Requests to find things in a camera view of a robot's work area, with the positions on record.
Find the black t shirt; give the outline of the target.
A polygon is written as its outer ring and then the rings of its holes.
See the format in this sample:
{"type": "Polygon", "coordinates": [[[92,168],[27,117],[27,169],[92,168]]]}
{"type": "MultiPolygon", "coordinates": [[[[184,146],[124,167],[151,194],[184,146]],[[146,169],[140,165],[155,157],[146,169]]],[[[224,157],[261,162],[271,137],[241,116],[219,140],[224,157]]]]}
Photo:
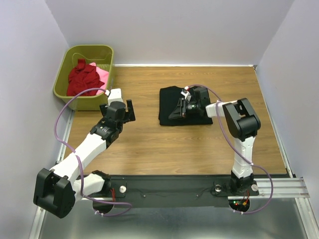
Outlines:
{"type": "Polygon", "coordinates": [[[173,112],[179,98],[183,97],[180,93],[182,88],[170,86],[161,88],[159,91],[159,124],[161,126],[184,126],[184,125],[210,125],[213,121],[208,116],[200,116],[199,114],[190,114],[183,119],[168,119],[173,112]]]}

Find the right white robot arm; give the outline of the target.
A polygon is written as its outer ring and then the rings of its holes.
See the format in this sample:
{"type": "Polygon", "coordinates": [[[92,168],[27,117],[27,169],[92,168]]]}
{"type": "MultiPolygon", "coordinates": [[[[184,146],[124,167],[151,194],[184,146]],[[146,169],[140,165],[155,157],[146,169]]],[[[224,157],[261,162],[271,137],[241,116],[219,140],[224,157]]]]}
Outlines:
{"type": "Polygon", "coordinates": [[[218,99],[216,103],[210,102],[209,89],[196,85],[193,93],[186,86],[180,91],[181,97],[177,106],[169,115],[169,119],[184,119],[191,114],[217,117],[222,126],[221,117],[226,119],[228,130],[234,138],[231,144],[234,150],[234,164],[231,170],[229,188],[234,194],[241,194],[247,190],[258,191],[258,186],[253,174],[253,144],[261,122],[247,98],[224,102],[218,99]]]}

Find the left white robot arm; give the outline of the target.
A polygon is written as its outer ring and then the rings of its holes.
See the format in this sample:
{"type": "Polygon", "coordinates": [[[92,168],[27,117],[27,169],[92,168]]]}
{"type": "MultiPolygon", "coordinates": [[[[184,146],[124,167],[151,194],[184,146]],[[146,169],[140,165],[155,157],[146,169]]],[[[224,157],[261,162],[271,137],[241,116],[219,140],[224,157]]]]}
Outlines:
{"type": "Polygon", "coordinates": [[[83,142],[51,169],[41,169],[36,177],[33,202],[58,218],[66,217],[76,202],[89,195],[115,196],[111,176],[95,170],[84,176],[85,167],[119,137],[123,125],[135,121],[131,100],[100,105],[102,118],[83,142]]]}

